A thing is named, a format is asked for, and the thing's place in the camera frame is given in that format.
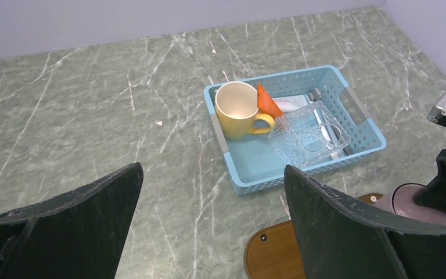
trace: glass ashtray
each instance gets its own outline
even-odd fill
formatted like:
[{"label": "glass ashtray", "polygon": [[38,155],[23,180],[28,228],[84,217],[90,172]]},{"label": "glass ashtray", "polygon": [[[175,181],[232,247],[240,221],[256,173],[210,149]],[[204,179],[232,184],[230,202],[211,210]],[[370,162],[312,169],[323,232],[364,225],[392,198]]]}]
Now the glass ashtray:
[{"label": "glass ashtray", "polygon": [[277,117],[268,140],[285,164],[305,168],[345,148],[351,137],[317,101]]}]

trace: mug handle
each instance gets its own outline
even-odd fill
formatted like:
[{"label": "mug handle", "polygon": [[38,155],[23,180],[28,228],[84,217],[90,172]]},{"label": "mug handle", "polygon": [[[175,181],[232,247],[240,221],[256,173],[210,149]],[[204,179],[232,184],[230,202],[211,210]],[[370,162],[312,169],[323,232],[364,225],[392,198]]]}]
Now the mug handle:
[{"label": "mug handle", "polygon": [[274,119],[270,115],[266,115],[265,113],[258,112],[256,114],[256,118],[254,118],[254,122],[256,120],[263,120],[269,124],[269,128],[250,128],[249,134],[265,134],[269,133],[274,129]]}]

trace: basket handle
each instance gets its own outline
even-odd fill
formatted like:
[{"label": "basket handle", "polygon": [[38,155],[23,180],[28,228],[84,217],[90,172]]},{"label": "basket handle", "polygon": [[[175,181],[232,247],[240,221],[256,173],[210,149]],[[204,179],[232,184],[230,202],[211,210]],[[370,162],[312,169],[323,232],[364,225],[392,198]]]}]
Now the basket handle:
[{"label": "basket handle", "polygon": [[214,134],[216,135],[216,139],[220,144],[221,152],[223,154],[227,153],[228,145],[226,144],[225,136],[223,135],[223,130],[221,130],[220,121],[218,120],[218,116],[216,113],[210,115],[211,123],[213,124]]},{"label": "basket handle", "polygon": [[366,107],[360,102],[357,95],[353,92],[353,89],[346,87],[343,90],[343,94],[346,96],[346,98],[348,98],[351,106],[357,111],[362,121],[365,121],[371,117]]}]

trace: white paper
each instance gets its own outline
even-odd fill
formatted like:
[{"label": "white paper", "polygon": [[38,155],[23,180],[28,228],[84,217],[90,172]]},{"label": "white paper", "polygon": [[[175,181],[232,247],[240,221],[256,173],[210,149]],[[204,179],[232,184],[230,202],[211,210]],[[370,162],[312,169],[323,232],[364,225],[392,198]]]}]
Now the white paper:
[{"label": "white paper", "polygon": [[292,112],[308,104],[304,95],[272,98],[283,113]]}]

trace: yellow mug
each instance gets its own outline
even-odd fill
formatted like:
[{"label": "yellow mug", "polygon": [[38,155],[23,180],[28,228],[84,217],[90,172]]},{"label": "yellow mug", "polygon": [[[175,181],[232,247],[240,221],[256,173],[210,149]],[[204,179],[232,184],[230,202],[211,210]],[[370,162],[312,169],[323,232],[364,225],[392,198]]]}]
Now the yellow mug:
[{"label": "yellow mug", "polygon": [[[274,128],[274,119],[258,112],[257,90],[241,81],[225,83],[216,92],[215,109],[223,135],[237,140],[246,134],[264,134]],[[256,120],[263,120],[269,128],[253,128]]]}]

